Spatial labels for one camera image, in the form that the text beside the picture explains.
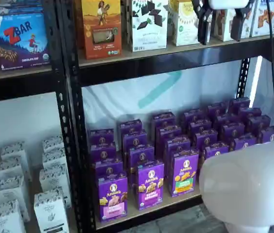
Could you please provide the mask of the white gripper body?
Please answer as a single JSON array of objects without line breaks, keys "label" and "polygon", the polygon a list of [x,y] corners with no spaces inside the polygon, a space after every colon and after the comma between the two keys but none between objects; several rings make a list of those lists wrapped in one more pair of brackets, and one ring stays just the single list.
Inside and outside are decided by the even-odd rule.
[{"label": "white gripper body", "polygon": [[209,6],[213,10],[244,8],[249,0],[209,0]]}]

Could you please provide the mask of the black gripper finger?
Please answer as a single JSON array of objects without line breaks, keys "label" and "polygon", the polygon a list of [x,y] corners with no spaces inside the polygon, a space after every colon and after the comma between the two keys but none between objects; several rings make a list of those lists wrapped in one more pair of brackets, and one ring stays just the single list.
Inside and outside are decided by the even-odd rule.
[{"label": "black gripper finger", "polygon": [[249,18],[251,14],[252,7],[254,5],[254,0],[248,0],[247,5],[243,8],[235,9],[236,15],[232,20],[232,28],[231,28],[231,38],[240,42],[243,24],[246,19]]},{"label": "black gripper finger", "polygon": [[199,20],[198,23],[198,41],[199,43],[206,45],[207,38],[210,35],[208,27],[211,24],[208,19],[212,14],[213,9],[210,7],[207,0],[201,3],[199,0],[192,0],[193,10]]}]

